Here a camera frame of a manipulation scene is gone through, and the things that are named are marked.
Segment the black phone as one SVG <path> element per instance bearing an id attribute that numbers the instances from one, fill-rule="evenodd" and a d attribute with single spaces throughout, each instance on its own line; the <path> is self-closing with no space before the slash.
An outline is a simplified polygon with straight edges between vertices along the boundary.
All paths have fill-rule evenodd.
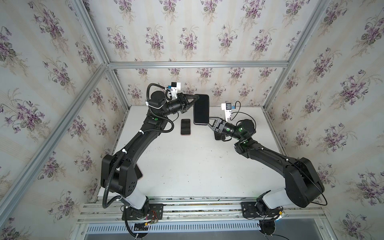
<path id="1" fill-rule="evenodd" d="M 210 98 L 208 95 L 199 94 L 194 103 L 194 124 L 206 126 L 209 123 Z"/>

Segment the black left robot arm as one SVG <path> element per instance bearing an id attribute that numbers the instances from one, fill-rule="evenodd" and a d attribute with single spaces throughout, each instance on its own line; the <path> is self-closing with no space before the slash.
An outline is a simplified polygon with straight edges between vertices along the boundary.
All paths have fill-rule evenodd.
<path id="1" fill-rule="evenodd" d="M 198 95 L 177 93 L 176 99 L 168 101 L 162 91 L 147 94 L 148 112 L 139 131 L 121 150 L 114 155 L 105 155 L 102 160 L 104 209 L 114 201 L 121 201 L 136 210 L 146 208 L 148 197 L 137 188 L 137 162 L 151 142 L 160 134 L 170 133 L 175 128 L 168 116 L 187 112 L 198 99 Z"/>

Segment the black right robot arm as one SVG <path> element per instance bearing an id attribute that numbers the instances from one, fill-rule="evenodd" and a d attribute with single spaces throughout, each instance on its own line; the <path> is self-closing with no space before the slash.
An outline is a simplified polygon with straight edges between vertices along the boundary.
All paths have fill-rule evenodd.
<path id="1" fill-rule="evenodd" d="M 267 191 L 257 198 L 255 207 L 259 214 L 266 215 L 270 210 L 289 205 L 305 208 L 324 194 L 324 185 L 312 162 L 284 156 L 253 140 L 256 124 L 252 120 L 242 120 L 237 125 L 219 117 L 210 120 L 214 122 L 208 126 L 216 135 L 238 140 L 234 147 L 239 155 L 264 164 L 285 179 L 284 188 Z"/>

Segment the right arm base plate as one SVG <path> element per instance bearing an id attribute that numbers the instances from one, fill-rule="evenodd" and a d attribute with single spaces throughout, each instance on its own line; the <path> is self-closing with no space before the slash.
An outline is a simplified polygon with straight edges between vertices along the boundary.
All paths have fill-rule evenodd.
<path id="1" fill-rule="evenodd" d="M 282 207 L 269 209 L 261 202 L 241 202 L 242 215 L 246 219 L 274 218 L 283 211 Z"/>

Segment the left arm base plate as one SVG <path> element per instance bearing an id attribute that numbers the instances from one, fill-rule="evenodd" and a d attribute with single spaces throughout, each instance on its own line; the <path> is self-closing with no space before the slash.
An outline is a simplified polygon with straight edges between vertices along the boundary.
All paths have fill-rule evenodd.
<path id="1" fill-rule="evenodd" d="M 123 210 L 122 220 L 138 221 L 138 220 L 161 220 L 163 218 L 163 204 L 144 205 L 141 210 L 133 207 L 125 207 Z"/>

